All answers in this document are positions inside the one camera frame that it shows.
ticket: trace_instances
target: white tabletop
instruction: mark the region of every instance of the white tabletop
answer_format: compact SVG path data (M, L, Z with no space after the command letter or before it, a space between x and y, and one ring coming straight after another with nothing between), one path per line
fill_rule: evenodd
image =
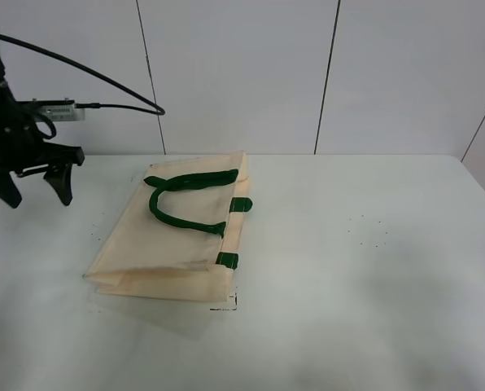
M94 293L150 163L0 201L0 391L485 391L485 192L447 156L250 156L238 307Z

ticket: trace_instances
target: green handle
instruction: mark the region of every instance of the green handle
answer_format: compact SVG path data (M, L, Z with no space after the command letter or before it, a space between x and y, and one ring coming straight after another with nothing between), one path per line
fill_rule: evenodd
M237 176L238 170L231 169L230 171L217 171L214 173L179 175L166 180L158 177L147 177L144 179L145 183L149 186L157 187L149 200L149 209L155 218L170 226L207 232L208 234L219 235L222 238L225 236L226 222L202 224L170 216L158 209L158 199L159 195L164 191L200 190L207 187L229 185L235 182Z

